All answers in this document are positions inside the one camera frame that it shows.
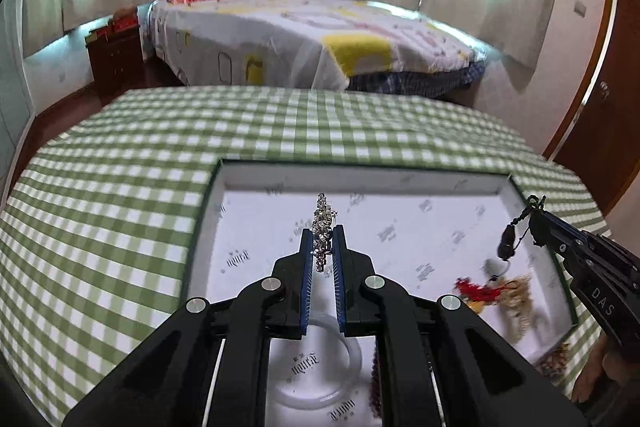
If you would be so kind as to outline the person's right hand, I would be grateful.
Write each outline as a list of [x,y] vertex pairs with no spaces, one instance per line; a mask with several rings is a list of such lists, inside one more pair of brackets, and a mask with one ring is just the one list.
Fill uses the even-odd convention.
[[590,398],[597,380],[606,375],[620,386],[639,375],[639,364],[628,361],[616,344],[602,332],[593,345],[588,360],[575,381],[570,401],[584,403]]

